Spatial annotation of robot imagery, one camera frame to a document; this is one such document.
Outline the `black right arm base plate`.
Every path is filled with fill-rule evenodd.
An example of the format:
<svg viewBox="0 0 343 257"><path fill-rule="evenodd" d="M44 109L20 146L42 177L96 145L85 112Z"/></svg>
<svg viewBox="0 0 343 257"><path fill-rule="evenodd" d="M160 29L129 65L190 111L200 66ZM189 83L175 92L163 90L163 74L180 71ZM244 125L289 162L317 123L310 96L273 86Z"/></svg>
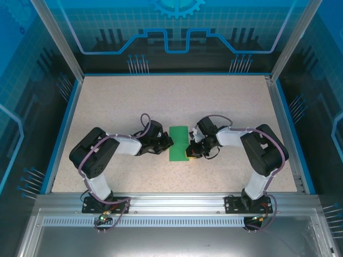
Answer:
<svg viewBox="0 0 343 257"><path fill-rule="evenodd" d="M251 200L247 196L229 195L223 199L226 214L272 214L273 207L271 198L261 196L257 200Z"/></svg>

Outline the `blue table edge trim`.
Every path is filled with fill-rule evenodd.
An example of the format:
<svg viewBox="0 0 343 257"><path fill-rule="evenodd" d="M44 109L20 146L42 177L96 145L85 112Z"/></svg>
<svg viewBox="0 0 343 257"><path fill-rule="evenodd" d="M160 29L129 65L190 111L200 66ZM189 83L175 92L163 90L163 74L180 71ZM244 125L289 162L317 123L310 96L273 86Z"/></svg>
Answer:
<svg viewBox="0 0 343 257"><path fill-rule="evenodd" d="M296 159L296 161L295 161L296 164L299 166L304 190L305 190L306 194L316 194L316 190L315 190L314 184L313 184L312 179L311 179L311 174L309 172L308 165L306 163L304 153L303 153L303 150L301 148L299 137L298 137L297 132L296 132L295 123L294 123L292 116L290 114L290 109L289 109L288 103L286 101L286 97L285 97L285 94L284 94L284 91L282 89L282 86L281 86L279 79L276 80L275 84L276 84L276 88L278 90L278 93L279 93L279 96L280 96L280 99L282 102L282 108L285 111L285 115L287 117L287 124L288 124L289 131L290 131L290 140L291 140L292 144L294 145L294 147L293 147L294 148L293 152L295 154L294 158Z"/></svg>
<svg viewBox="0 0 343 257"><path fill-rule="evenodd" d="M70 130L73 115L76 109L76 105L79 99L80 91L82 88L82 82L78 80L74 83L66 110L62 119L61 127L59 129L57 139L54 145L54 149L47 167L47 171L40 189L40 194L49 194L53 187L55 177L58 171L58 167L62 158L64 146L68 133Z"/></svg>

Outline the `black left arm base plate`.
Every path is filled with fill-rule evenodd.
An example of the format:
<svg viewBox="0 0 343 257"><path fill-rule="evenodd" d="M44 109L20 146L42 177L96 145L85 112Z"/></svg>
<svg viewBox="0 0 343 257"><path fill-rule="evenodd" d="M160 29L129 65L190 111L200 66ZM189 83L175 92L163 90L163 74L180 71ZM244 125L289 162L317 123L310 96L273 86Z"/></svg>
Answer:
<svg viewBox="0 0 343 257"><path fill-rule="evenodd" d="M107 205L97 201L92 196L87 196L83 199L81 212L83 214L102 214L105 211L110 211L112 214L120 214L125 208L126 202L116 205Z"/></svg>

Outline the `grey metal sheet panel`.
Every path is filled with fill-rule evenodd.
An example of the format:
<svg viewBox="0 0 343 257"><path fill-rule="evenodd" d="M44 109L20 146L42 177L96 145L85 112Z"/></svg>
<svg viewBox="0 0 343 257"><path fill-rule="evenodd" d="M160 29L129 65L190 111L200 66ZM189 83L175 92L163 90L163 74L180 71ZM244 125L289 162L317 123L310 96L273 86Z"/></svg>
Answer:
<svg viewBox="0 0 343 257"><path fill-rule="evenodd" d="M329 243L318 219L278 217L265 230L229 227L211 217L210 226L123 226L96 232L89 226L58 223L48 217L30 224L16 257L343 257Z"/></svg>

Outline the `aluminium frame post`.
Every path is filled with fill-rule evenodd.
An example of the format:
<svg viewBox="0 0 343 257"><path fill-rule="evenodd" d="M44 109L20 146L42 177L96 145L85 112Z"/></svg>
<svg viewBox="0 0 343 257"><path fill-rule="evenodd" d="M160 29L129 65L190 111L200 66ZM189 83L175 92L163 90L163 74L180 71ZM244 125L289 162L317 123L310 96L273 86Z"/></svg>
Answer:
<svg viewBox="0 0 343 257"><path fill-rule="evenodd" d="M323 0L309 0L304 11L302 12L293 32L290 35L284 49L282 50L272 72L271 72L271 83L276 83L278 77L281 75L287 62L289 61L292 53L297 47L300 39L305 34L310 22L316 14L319 6Z"/></svg>
<svg viewBox="0 0 343 257"><path fill-rule="evenodd" d="M58 49L60 50L63 58L65 59L67 65L71 69L73 75L76 79L83 83L84 81L84 73L81 70L80 65L77 62L71 48L69 47L61 29L59 28L53 14L51 13L48 5L45 3L44 0L30 0L32 5L34 6L36 12L38 13L39 17L41 18L42 22L44 23L46 29L48 30L50 36L54 40L55 44L57 45Z"/></svg>

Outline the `aluminium side rail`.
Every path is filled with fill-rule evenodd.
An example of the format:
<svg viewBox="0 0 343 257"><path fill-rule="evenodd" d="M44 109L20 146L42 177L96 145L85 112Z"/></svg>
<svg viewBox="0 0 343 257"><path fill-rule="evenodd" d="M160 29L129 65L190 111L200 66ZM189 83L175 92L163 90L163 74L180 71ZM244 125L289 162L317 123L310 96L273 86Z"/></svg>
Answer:
<svg viewBox="0 0 343 257"><path fill-rule="evenodd" d="M296 193L308 194L308 187L304 178L303 167L287 118L287 106L282 102L281 93L277 84L267 75L265 76L265 81L280 130L279 139L283 142L283 145L289 153L288 161L285 163L284 168L273 178L268 191L280 193L281 181L286 178L286 174L291 174L291 179L289 179L289 181L296 188Z"/></svg>

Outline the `aluminium mounting rail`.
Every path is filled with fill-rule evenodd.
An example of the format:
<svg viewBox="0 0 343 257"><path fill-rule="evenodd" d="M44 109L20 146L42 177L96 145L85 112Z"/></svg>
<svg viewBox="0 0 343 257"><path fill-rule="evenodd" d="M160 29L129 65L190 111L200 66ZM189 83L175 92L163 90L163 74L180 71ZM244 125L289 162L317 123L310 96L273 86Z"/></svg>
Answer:
<svg viewBox="0 0 343 257"><path fill-rule="evenodd" d="M230 193L151 193L127 194L131 198L129 214L141 216L224 215L230 204L224 197ZM321 209L317 195L300 193L271 193L273 211L280 215L302 215ZM77 215L81 213L79 193L39 195L33 211L47 215Z"/></svg>

